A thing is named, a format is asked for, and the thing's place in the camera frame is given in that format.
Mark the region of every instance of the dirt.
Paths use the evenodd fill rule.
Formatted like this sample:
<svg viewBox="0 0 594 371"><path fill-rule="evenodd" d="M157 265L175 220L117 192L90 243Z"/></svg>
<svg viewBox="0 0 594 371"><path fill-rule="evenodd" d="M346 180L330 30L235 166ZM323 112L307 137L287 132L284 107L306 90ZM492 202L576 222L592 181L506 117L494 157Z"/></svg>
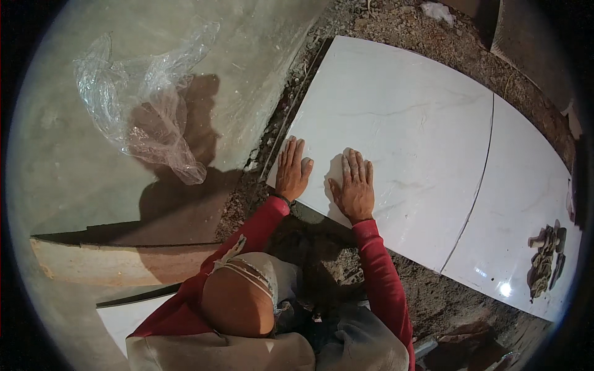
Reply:
<svg viewBox="0 0 594 371"><path fill-rule="evenodd" d="M574 156L574 140L567 118L525 76L490 54L481 44L472 20L450 8L456 16L454 27L443 21L426 17L419 8L421 2L336 0L329 3L316 25L309 31L287 76L286 89L270 120L260 148L246 164L251 169L242 175L231 193L217 238L223 240L268 197L270 188L261 181L261 174L269 155L276 154L275 139L284 137L290 122L291 107L298 106L315 71L315 56L327 39L336 35L357 37L409 49L454 68L491 89L524 114L555 148L568 169ZM334 298L357 292L362 281L358 256L350 230L325 219L311 224L312 216L297 206L277 230L271 244L283 233L305 229L316 235L330 234L314 256L309 257L312 274L328 274L332 282L324 287L334 290ZM398 254L391 253L403 287L405 288L415 338L426 335L439 337L463 324L484 321L498 334L498 342L513 351L530 354L549 322L521 312L430 269L424 268ZM519 328L527 328L518 335Z"/></svg>

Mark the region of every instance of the hand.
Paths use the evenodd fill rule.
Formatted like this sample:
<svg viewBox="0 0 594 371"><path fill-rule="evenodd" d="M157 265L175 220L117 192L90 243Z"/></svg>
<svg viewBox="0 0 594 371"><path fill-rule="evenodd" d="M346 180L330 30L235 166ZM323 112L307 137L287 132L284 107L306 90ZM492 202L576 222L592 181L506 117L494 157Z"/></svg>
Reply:
<svg viewBox="0 0 594 371"><path fill-rule="evenodd" d="M276 173L276 193L293 202L301 196L307 187L307 181L311 170L314 168L314 161L309 159L305 164L301 163L303 156L303 139L291 136L285 150L279 155L279 171Z"/></svg>
<svg viewBox="0 0 594 371"><path fill-rule="evenodd" d="M360 152L350 150L348 158L342 156L342 189L336 180L328 182L334 203L352 225L373 219L373 165L370 161L365 164Z"/></svg>

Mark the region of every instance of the man's right hand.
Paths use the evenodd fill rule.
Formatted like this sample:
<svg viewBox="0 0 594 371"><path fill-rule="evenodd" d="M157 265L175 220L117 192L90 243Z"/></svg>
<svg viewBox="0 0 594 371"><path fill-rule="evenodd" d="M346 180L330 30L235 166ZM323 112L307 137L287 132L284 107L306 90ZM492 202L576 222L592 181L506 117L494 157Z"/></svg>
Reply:
<svg viewBox="0 0 594 371"><path fill-rule="evenodd" d="M365 163L360 152L350 150L348 158L342 156L342 188L334 179L328 182L334 203L352 225L373 219L373 165Z"/></svg>

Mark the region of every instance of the finger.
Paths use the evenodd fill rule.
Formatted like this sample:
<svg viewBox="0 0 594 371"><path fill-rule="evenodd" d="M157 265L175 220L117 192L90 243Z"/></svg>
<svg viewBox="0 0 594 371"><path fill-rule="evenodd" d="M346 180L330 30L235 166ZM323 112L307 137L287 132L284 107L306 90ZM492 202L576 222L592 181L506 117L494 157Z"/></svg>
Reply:
<svg viewBox="0 0 594 371"><path fill-rule="evenodd" d="M305 165L301 166L301 180L308 180L313 169L314 161L312 159L305 161Z"/></svg>
<svg viewBox="0 0 594 371"><path fill-rule="evenodd" d="M349 185L351 181L352 177L350 175L349 160L346 159L345 155L342 155L342 186L345 187Z"/></svg>
<svg viewBox="0 0 594 371"><path fill-rule="evenodd" d="M359 183L359 165L357 165L355 150L352 148L349 151L349 166L353 183Z"/></svg>
<svg viewBox="0 0 594 371"><path fill-rule="evenodd" d="M339 205L340 203L340 186L336 182L336 180L329 178L328 184L330 185L330 192L332 193L332 198L334 198L334 203Z"/></svg>
<svg viewBox="0 0 594 371"><path fill-rule="evenodd" d="M365 162L363 161L363 155L361 152L357 151L355 156L357 159L357 166L359 168L359 180L361 183L366 183L367 179L365 178Z"/></svg>
<svg viewBox="0 0 594 371"><path fill-rule="evenodd" d="M373 164L367 161L367 184L373 188Z"/></svg>
<svg viewBox="0 0 594 371"><path fill-rule="evenodd" d="M303 157L303 147L305 146L305 141L303 139L299 139L297 141L297 148L295 149L295 155L293 155L293 165L297 165L301 162L301 157Z"/></svg>
<svg viewBox="0 0 594 371"><path fill-rule="evenodd" d="M295 147L297 145L297 138L293 135L289 138L289 142L287 143L287 164L293 163L293 155L295 154Z"/></svg>

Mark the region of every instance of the man's left hand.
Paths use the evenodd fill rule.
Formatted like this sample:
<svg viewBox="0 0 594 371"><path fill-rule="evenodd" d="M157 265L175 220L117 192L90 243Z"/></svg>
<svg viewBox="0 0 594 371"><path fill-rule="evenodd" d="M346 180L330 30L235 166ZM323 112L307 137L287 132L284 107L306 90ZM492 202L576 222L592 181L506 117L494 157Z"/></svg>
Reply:
<svg viewBox="0 0 594 371"><path fill-rule="evenodd" d="M307 187L309 175L314 168L314 161L309 159L302 163L303 139L291 136L287 146L279 155L279 171L276 174L276 194L293 202L301 196Z"/></svg>

